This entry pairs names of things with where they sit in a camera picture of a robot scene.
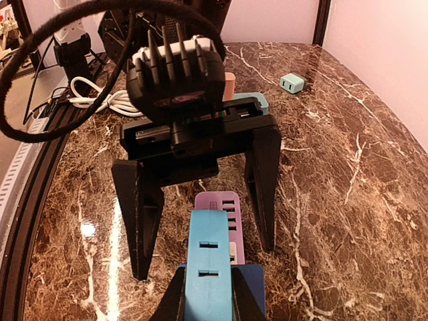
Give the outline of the pink USB charger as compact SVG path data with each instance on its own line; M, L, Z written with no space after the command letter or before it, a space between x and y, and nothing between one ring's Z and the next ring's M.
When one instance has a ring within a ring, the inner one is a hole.
M223 101L230 101L234 99L235 95L235 74L232 72L225 72L225 89L223 93Z

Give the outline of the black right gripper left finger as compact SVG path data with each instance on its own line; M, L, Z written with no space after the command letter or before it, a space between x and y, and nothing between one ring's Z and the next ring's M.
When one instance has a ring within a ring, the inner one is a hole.
M185 267L179 267L171 279L152 320L182 321L185 310Z

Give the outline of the blue small charger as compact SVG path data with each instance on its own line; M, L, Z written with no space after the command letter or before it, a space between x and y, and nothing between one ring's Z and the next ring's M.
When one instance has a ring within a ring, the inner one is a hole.
M185 320L231 320L229 224L224 211L194 210L189 226Z

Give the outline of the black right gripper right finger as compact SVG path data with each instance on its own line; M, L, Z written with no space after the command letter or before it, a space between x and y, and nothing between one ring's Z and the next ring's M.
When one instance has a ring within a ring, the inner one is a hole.
M237 267L231 269L233 288L234 320L264 320L264 315L255 300L243 274Z

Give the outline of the dark blue cube adapter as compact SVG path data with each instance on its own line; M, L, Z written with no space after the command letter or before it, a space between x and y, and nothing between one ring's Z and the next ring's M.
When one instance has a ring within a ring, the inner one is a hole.
M260 265L234 265L232 320L267 320L264 271Z

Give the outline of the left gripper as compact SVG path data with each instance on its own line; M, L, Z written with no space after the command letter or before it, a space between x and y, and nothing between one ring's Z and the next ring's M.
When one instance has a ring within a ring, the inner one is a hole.
M217 160L245 153L245 184L264 251L275 248L275 194L281 155L276 119L256 97L224 102L223 115L159 126L145 118L122 125L129 160L111 171L126 229L132 274L146 280L165 203L159 185L215 176Z

